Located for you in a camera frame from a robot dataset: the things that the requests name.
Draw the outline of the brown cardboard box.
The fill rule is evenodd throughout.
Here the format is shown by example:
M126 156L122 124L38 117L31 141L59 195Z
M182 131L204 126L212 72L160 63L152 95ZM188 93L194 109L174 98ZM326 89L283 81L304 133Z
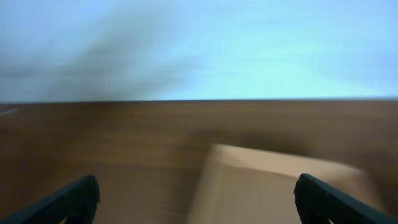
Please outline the brown cardboard box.
M188 224L300 223L294 188L310 174L380 212L368 174L339 162L215 144L206 158Z

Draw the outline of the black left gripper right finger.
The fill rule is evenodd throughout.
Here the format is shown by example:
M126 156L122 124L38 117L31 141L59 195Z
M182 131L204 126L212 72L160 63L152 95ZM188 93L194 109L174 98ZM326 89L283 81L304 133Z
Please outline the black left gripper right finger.
M310 174L301 174L294 188L302 224L397 224L393 219Z

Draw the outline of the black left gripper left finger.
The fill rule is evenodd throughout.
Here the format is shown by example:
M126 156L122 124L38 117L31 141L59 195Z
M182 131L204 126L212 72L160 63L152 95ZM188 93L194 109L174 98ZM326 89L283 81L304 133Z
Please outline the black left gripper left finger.
M99 202L98 181L86 175L2 219L1 224L92 224Z

